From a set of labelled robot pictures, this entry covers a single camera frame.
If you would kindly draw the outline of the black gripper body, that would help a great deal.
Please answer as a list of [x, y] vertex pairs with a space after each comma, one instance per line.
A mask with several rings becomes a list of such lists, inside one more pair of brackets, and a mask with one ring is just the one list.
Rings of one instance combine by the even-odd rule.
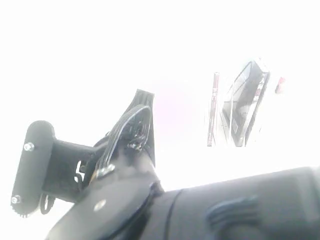
[[11, 190], [10, 207], [22, 218], [47, 214], [57, 199], [76, 203], [91, 184], [119, 171], [122, 159], [133, 163], [145, 156], [156, 166], [154, 98], [138, 89], [119, 120], [92, 146], [58, 139], [46, 120], [26, 131]]

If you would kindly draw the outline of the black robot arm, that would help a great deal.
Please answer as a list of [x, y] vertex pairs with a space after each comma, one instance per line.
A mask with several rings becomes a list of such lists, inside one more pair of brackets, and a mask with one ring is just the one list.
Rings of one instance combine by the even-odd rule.
[[15, 214], [72, 203], [48, 240], [317, 240], [320, 174], [299, 167], [166, 191], [155, 172], [154, 95], [138, 89], [95, 145], [59, 140], [45, 120], [25, 135]]

